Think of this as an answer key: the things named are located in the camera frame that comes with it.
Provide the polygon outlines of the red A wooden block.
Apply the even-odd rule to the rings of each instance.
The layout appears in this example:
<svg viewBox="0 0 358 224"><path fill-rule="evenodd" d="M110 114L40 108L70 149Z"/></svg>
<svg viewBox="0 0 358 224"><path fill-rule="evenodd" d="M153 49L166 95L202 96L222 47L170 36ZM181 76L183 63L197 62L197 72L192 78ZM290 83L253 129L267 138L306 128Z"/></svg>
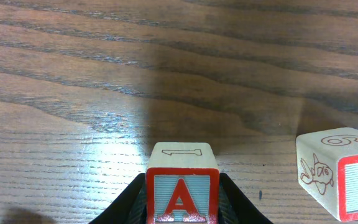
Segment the red A wooden block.
<svg viewBox="0 0 358 224"><path fill-rule="evenodd" d="M218 223L219 169L206 142L158 142L145 173L148 224Z"/></svg>

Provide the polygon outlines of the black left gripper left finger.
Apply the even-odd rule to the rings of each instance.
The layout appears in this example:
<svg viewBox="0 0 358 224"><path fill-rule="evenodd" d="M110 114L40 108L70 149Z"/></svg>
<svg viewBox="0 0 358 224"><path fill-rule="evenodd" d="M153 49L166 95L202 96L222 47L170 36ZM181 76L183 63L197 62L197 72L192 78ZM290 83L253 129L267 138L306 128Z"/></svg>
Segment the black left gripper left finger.
<svg viewBox="0 0 358 224"><path fill-rule="evenodd" d="M100 215L89 224L122 224L128 221L131 208L145 185L145 174L141 173Z"/></svg>

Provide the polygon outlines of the red I wooden block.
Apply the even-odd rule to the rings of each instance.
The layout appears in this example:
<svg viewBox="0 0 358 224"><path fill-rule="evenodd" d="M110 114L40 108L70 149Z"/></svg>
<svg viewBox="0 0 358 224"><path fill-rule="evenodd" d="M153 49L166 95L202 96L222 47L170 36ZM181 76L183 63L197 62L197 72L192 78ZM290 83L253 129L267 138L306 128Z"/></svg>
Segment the red I wooden block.
<svg viewBox="0 0 358 224"><path fill-rule="evenodd" d="M299 135L296 156L299 184L337 220L358 220L358 130Z"/></svg>

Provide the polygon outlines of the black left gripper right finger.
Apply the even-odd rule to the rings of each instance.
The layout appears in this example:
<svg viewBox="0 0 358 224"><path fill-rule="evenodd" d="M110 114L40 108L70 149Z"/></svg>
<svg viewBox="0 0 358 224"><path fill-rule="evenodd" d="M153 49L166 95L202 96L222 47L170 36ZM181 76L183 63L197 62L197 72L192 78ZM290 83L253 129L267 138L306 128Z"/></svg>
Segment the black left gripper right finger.
<svg viewBox="0 0 358 224"><path fill-rule="evenodd" d="M272 224L225 173L219 175L219 224Z"/></svg>

